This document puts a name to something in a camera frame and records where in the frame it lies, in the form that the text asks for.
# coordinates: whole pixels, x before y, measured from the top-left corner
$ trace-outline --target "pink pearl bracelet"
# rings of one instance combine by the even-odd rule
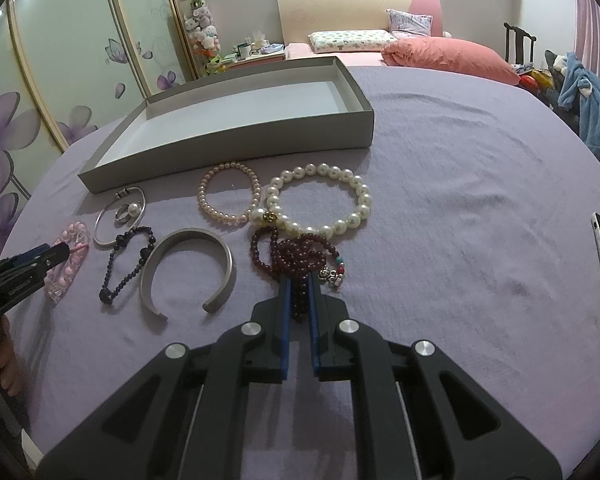
[[[64,295],[74,282],[75,275],[89,254],[90,239],[91,235],[87,226],[78,221],[69,224],[66,230],[62,231],[62,234],[53,243],[53,245],[58,245],[60,242],[65,242],[70,248],[69,259],[64,263],[64,266],[60,265],[49,269],[45,276],[45,293],[55,303],[64,298]]]
[[[226,213],[222,213],[221,211],[217,211],[216,209],[212,208],[206,201],[206,185],[215,174],[220,173],[220,171],[223,170],[239,170],[245,173],[251,179],[251,189],[253,192],[251,204],[241,215],[228,215]],[[204,176],[200,182],[200,187],[198,188],[198,203],[200,204],[200,209],[211,216],[213,220],[225,224],[240,225],[246,224],[249,221],[249,214],[260,203],[260,193],[261,191],[258,177],[251,168],[248,168],[244,164],[240,164],[238,162],[226,162],[225,164],[219,164],[218,166],[212,168]]]

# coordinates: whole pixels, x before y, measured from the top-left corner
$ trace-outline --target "purple flower painting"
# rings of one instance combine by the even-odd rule
[[[167,77],[159,75],[158,81],[156,81],[155,83],[158,85],[158,88],[160,90],[168,90],[169,88],[178,86],[178,83],[176,83],[176,74],[171,70],[167,72]]]
[[[142,52],[140,48],[140,42],[136,44],[136,49],[138,50],[138,54],[142,55],[144,59],[151,59],[154,56],[154,53],[151,50],[147,50],[146,52]],[[119,41],[114,40],[113,38],[109,38],[109,46],[104,48],[104,51],[107,53],[109,59],[107,59],[107,63],[109,61],[113,61],[115,63],[125,64],[129,62],[129,56],[126,55],[125,49]]]
[[[98,129],[97,126],[89,124],[90,120],[91,108],[78,105],[69,114],[69,125],[58,122],[58,127],[66,141],[71,145],[76,140],[80,140]]]
[[[126,86],[124,83],[118,83],[116,85],[116,99],[120,99],[122,94],[125,93]]]
[[[26,110],[13,117],[19,103],[18,92],[0,95],[0,193],[13,177],[13,159],[9,151],[26,148],[40,131],[40,116],[36,110]]]
[[[20,216],[17,193],[7,193],[0,197],[0,253]]]

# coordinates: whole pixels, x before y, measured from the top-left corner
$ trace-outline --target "open cardboard box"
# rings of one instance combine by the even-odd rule
[[[145,99],[78,174],[92,193],[284,153],[366,148],[374,112],[336,57],[241,68]]]

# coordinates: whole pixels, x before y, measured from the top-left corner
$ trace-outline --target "blue jacket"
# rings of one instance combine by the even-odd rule
[[[581,88],[590,88],[591,95],[584,97]],[[570,110],[576,97],[580,98],[580,138],[600,161],[600,78],[570,52],[558,106]]]

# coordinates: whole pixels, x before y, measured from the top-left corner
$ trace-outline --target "jewelry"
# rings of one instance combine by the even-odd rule
[[[116,256],[116,253],[125,248],[129,244],[129,240],[136,236],[138,233],[146,233],[149,236],[149,243],[147,247],[140,249],[140,259],[138,260],[138,264],[136,268],[132,270],[128,275],[126,275],[120,284],[111,292],[109,290],[109,280],[111,279],[111,269],[113,268],[113,258]],[[154,232],[151,231],[150,227],[140,226],[140,227],[132,227],[124,233],[123,235],[116,236],[115,241],[113,242],[113,250],[111,251],[111,255],[109,256],[109,263],[107,264],[107,273],[104,277],[104,282],[102,283],[102,288],[100,289],[100,293],[98,297],[100,301],[104,304],[111,304],[114,298],[120,293],[122,288],[129,282],[133,277],[135,277],[144,264],[147,261],[147,258],[151,255],[151,251],[154,250],[155,238]]]
[[[223,170],[239,170],[245,173],[251,179],[251,189],[253,190],[251,205],[245,209],[241,215],[227,215],[220,211],[216,211],[206,201],[206,185],[215,174],[218,174]],[[249,221],[249,214],[260,203],[260,183],[258,181],[258,177],[251,168],[248,168],[239,162],[226,162],[224,164],[220,164],[219,166],[209,170],[209,172],[200,182],[200,187],[198,188],[198,203],[200,204],[200,209],[202,209],[202,211],[211,216],[211,218],[217,222],[233,225],[246,224]]]
[[[53,245],[59,243],[74,244],[71,248],[69,259],[64,266],[57,266],[49,269],[45,276],[45,294],[50,297],[54,303],[58,303],[69,290],[74,282],[75,275],[80,270],[82,263],[89,254],[90,234],[87,226],[82,222],[69,224],[62,231],[62,234],[56,238]]]
[[[261,236],[269,233],[271,265],[260,260],[258,241]],[[251,260],[259,269],[266,272],[274,280],[280,279],[280,274],[286,274],[292,279],[292,317],[301,322],[307,312],[307,276],[310,272],[320,269],[319,276],[328,279],[334,287],[339,287],[344,279],[344,260],[336,248],[326,238],[317,234],[305,233],[297,238],[283,240],[278,244],[278,228],[265,226],[257,229],[251,237]],[[327,258],[321,251],[312,250],[312,244],[322,244],[331,256],[336,259],[338,270],[330,270]]]
[[[221,237],[217,236],[211,231],[196,228],[181,229],[180,231],[173,232],[165,239],[161,240],[154,249],[154,252],[151,254],[151,256],[149,256],[148,260],[144,264],[144,270],[142,271],[142,277],[140,278],[140,303],[147,310],[165,320],[167,317],[154,307],[154,302],[151,298],[151,286],[154,282],[155,269],[157,269],[158,264],[171,248],[175,247],[179,243],[184,242],[185,240],[193,239],[207,240],[209,242],[219,244],[224,249],[224,256],[226,257],[226,270],[224,272],[222,283],[220,284],[218,290],[216,290],[211,296],[211,298],[202,304],[202,308],[204,308],[207,312],[215,312],[224,305],[226,300],[229,299],[232,290],[234,290],[235,261],[229,246],[224,243],[224,240],[222,240]]]
[[[293,179],[300,180],[305,176],[314,176],[316,173],[349,184],[356,191],[358,204],[353,213],[348,214],[344,219],[336,220],[332,225],[323,225],[319,228],[302,227],[282,212],[280,191],[285,184]],[[369,186],[363,182],[362,177],[354,175],[351,170],[341,170],[337,166],[329,167],[324,163],[318,166],[307,164],[304,168],[298,166],[293,171],[283,171],[280,176],[271,179],[269,186],[264,190],[264,195],[266,208],[257,207],[251,211],[250,220],[253,224],[256,226],[275,224],[279,229],[286,230],[291,237],[296,237],[299,234],[316,233],[327,240],[330,240],[334,234],[341,235],[347,229],[357,228],[362,220],[366,220],[371,215],[371,205],[373,203]]]
[[[124,198],[125,196],[129,195],[130,193],[132,193],[134,191],[137,191],[138,193],[140,193],[141,201],[139,203],[132,202],[131,204],[124,204],[116,212],[116,221],[118,223],[126,223],[129,220],[131,220],[132,218],[135,218],[134,222],[129,226],[130,229],[133,227],[136,227],[140,223],[140,221],[142,220],[142,216],[144,216],[144,209],[146,208],[146,198],[144,196],[144,192],[139,187],[135,187],[135,186],[125,187],[125,188],[121,189],[119,192],[117,192],[115,197],[111,200],[111,202],[109,202],[106,206],[104,206],[102,208],[102,210],[98,213],[98,217],[96,218],[96,223],[93,226],[93,241],[96,245],[99,245],[100,247],[109,248],[109,247],[113,247],[113,245],[116,243],[116,240],[118,239],[117,237],[116,237],[116,240],[113,240],[110,242],[103,242],[103,241],[98,240],[98,237],[96,236],[96,232],[98,231],[98,224],[100,223],[100,219],[102,218],[102,215],[104,215],[104,212],[107,209],[109,209],[112,205],[114,205],[118,200]]]

